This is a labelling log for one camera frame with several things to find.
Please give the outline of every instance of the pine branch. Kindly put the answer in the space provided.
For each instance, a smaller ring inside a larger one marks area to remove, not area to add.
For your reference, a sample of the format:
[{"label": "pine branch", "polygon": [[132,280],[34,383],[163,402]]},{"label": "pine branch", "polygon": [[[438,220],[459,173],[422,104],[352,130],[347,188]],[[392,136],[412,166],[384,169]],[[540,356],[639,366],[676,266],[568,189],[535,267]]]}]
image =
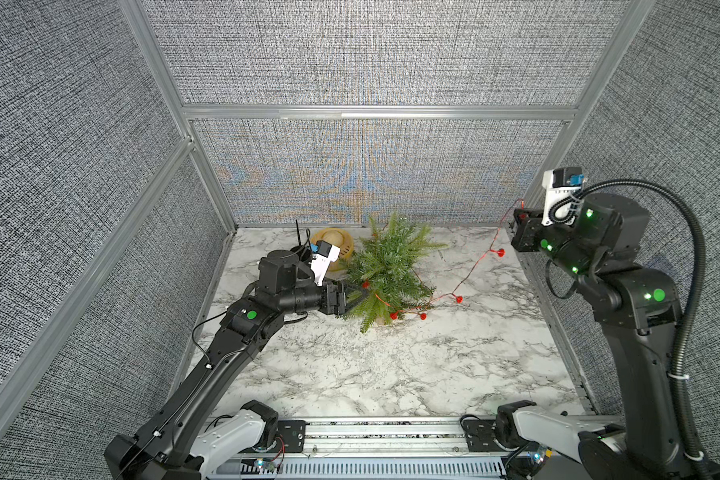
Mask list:
[{"label": "pine branch", "polygon": [[434,289],[420,281],[413,266],[432,250],[445,246],[428,239],[432,228],[417,226],[397,214],[390,216],[383,229],[373,218],[370,223],[372,237],[360,239],[362,249],[344,263],[351,282],[370,284],[368,296],[347,314],[363,318],[362,332],[379,319],[391,323],[391,313],[403,318],[403,310],[420,306],[432,295]]}]

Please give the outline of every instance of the textured gray panel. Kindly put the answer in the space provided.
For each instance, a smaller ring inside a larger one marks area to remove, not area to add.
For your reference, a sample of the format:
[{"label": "textured gray panel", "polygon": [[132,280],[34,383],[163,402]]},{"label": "textured gray panel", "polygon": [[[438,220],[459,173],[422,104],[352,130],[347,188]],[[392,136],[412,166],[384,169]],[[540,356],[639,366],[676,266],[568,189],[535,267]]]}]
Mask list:
[{"label": "textured gray panel", "polygon": [[573,104],[627,0],[145,0],[184,101]]},{"label": "textured gray panel", "polygon": [[560,129],[554,120],[197,120],[241,223],[499,221]]},{"label": "textured gray panel", "polygon": [[104,449],[163,405],[225,235],[186,160],[0,441],[0,478],[111,478]]},{"label": "textured gray panel", "polygon": [[[564,164],[583,166],[593,182],[653,180],[681,194],[700,218],[709,263],[688,372],[703,444],[720,462],[720,1],[658,2]],[[664,200],[623,192],[653,215],[640,261],[671,274],[685,297],[692,268],[687,227]],[[603,368],[613,360],[591,316],[557,309],[602,413],[620,414],[615,371]]]},{"label": "textured gray panel", "polygon": [[177,139],[115,1],[0,2],[0,383]]}]

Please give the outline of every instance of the red string light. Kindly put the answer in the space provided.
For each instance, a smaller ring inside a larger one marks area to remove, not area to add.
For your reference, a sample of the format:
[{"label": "red string light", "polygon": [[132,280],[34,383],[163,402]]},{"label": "red string light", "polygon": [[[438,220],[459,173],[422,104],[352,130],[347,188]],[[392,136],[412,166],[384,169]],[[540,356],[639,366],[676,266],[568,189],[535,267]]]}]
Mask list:
[{"label": "red string light", "polygon": [[[478,258],[478,261],[475,262],[474,265],[472,265],[472,268],[470,269],[470,271],[469,271],[469,273],[467,274],[467,276],[464,277],[464,278],[462,279],[462,281],[458,283],[458,285],[456,285],[456,288],[454,288],[454,289],[451,291],[451,293],[445,293],[445,294],[443,294],[443,295],[440,295],[440,296],[437,297],[437,298],[430,298],[429,301],[426,302],[426,303],[424,303],[423,305],[414,306],[414,307],[409,308],[409,309],[407,309],[407,310],[397,310],[397,311],[395,311],[395,312],[392,312],[392,313],[389,314],[389,318],[391,318],[391,319],[393,319],[393,320],[396,320],[396,319],[398,318],[398,313],[417,312],[417,314],[419,315],[419,317],[421,317],[422,320],[426,320],[427,314],[424,313],[424,312],[421,312],[420,310],[430,310],[430,309],[432,309],[432,308],[433,308],[433,307],[432,307],[432,304],[433,304],[434,302],[437,302],[438,300],[440,300],[440,299],[442,299],[442,298],[445,298],[446,296],[452,296],[452,297],[454,298],[454,300],[456,300],[456,303],[462,303],[462,302],[464,302],[464,298],[463,298],[461,295],[459,295],[459,296],[456,295],[456,290],[458,290],[458,288],[459,288],[464,282],[467,281],[467,279],[470,277],[470,275],[472,274],[472,272],[474,272],[474,269],[478,266],[478,264],[480,263],[480,261],[481,261],[483,258],[485,258],[485,256],[488,255],[490,252],[493,252],[494,254],[496,254],[497,256],[499,256],[500,258],[506,254],[506,252],[504,251],[503,248],[500,248],[499,250],[494,250],[494,244],[496,243],[496,239],[499,237],[499,232],[501,232],[501,225],[504,224],[504,221],[507,219],[507,216],[509,215],[509,212],[512,211],[512,209],[514,208],[515,205],[518,204],[518,202],[520,202],[520,208],[525,208],[525,200],[522,199],[522,198],[518,198],[517,200],[515,200],[514,202],[512,202],[512,205],[511,205],[509,208],[507,208],[507,211],[504,212],[504,215],[501,217],[501,220],[499,221],[499,228],[496,229],[496,235],[494,235],[494,239],[490,242],[490,246],[489,246],[489,248],[488,248],[488,251],[486,251],[480,258]],[[422,278],[416,273],[415,270],[414,270],[413,273],[416,275],[416,278],[418,278],[418,281],[422,282]],[[370,285],[370,283],[368,283],[367,281],[365,281],[365,283],[363,283],[362,285],[363,285],[363,288],[368,288],[368,285]],[[389,303],[384,302],[384,300],[383,300],[377,293],[374,293],[374,295],[376,295],[376,298],[378,298],[379,301],[381,301],[382,303],[384,303],[384,304],[385,304],[386,306],[388,306],[389,308],[394,308],[394,307],[393,307],[392,305],[390,305]]]}]

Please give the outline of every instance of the white marble surface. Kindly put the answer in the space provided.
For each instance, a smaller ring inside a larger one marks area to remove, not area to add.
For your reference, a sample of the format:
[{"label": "white marble surface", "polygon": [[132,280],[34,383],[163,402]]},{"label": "white marble surface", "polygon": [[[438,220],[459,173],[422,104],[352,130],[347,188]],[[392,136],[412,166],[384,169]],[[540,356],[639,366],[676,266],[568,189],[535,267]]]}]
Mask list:
[{"label": "white marble surface", "polygon": [[[367,229],[350,229],[353,236]],[[420,262],[436,295],[450,292],[490,245],[495,229],[434,229],[448,248]],[[210,314],[223,312],[258,278],[268,251],[296,244],[293,229],[241,229]],[[531,399],[554,412],[581,414],[579,403],[525,275],[502,231],[458,290],[464,302],[443,298],[426,320],[409,316],[361,334],[359,319],[311,312],[284,326],[234,381],[212,416],[233,414],[256,399],[295,416],[450,416],[493,414],[496,407]],[[199,343],[219,328],[209,322]],[[192,364],[201,357],[196,351]]]}]

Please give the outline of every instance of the black mounting plate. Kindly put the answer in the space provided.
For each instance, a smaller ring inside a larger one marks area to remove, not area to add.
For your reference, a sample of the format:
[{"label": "black mounting plate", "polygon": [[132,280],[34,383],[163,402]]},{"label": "black mounting plate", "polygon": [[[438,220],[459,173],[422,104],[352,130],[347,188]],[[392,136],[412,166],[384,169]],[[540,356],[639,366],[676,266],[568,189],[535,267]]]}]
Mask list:
[{"label": "black mounting plate", "polygon": [[470,452],[506,452],[496,443],[494,420],[466,418],[461,421],[461,427]]},{"label": "black mounting plate", "polygon": [[[304,436],[306,432],[307,422],[303,420],[279,420],[277,423],[277,433],[275,437],[282,438],[286,444],[286,453],[301,453],[304,451]],[[265,453],[270,454],[280,451],[280,440],[275,441],[275,446],[267,450]],[[241,453],[257,453],[251,448],[246,448]]]}]

